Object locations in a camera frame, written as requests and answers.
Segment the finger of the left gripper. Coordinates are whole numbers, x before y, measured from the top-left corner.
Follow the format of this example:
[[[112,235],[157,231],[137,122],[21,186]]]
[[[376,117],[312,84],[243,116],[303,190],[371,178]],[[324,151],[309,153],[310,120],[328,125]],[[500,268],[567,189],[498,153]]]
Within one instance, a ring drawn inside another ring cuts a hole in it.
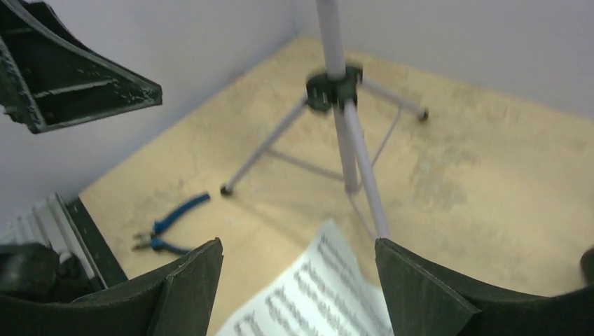
[[[89,49],[46,2],[1,2],[1,109],[32,134],[162,102],[161,85]]]

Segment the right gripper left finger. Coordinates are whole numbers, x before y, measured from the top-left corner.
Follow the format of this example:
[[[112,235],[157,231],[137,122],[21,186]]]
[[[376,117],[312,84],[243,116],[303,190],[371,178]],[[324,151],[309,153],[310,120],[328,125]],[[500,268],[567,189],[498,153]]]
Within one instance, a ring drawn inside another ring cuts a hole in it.
[[[223,264],[215,238],[108,289],[63,303],[58,254],[42,244],[1,247],[2,335],[206,335]]]

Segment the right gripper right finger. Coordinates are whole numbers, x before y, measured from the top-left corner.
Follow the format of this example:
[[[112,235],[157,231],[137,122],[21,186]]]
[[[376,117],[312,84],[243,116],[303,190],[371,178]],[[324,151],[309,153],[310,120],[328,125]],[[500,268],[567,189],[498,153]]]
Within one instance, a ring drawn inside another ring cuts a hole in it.
[[[552,297],[494,286],[387,238],[375,263],[395,335],[592,335],[593,286]]]

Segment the white sheet music page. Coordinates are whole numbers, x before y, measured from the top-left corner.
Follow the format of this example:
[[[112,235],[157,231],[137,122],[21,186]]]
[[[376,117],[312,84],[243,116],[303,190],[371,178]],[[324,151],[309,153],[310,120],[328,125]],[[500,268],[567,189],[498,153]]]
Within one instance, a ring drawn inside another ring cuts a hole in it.
[[[333,220],[218,335],[394,335],[380,287],[365,280]]]

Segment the lilac music stand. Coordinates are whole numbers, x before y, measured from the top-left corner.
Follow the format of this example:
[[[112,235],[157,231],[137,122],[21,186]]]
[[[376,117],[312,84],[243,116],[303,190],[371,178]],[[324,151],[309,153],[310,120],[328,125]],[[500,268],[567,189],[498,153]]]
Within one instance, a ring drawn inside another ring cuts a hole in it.
[[[428,120],[429,111],[427,108],[408,101],[365,78],[360,66],[347,64],[337,1],[317,1],[316,7],[324,51],[325,70],[308,78],[305,94],[249,156],[247,161],[221,186],[220,193],[224,197],[232,195],[235,185],[251,170],[264,153],[273,154],[278,158],[293,162],[321,175],[331,178],[336,177],[336,174],[331,171],[312,166],[272,149],[276,140],[303,114],[305,109],[310,109],[318,115],[332,113],[335,120],[343,170],[342,174],[337,178],[343,181],[345,193],[350,202],[354,201],[360,190],[364,190],[374,224],[373,228],[366,228],[370,237],[372,239],[388,238],[389,225],[380,198],[373,166],[380,157],[399,120],[397,118],[393,120],[376,154],[370,156],[357,113],[357,88],[362,86],[366,90],[385,98],[395,104],[399,112],[410,112],[421,123]]]

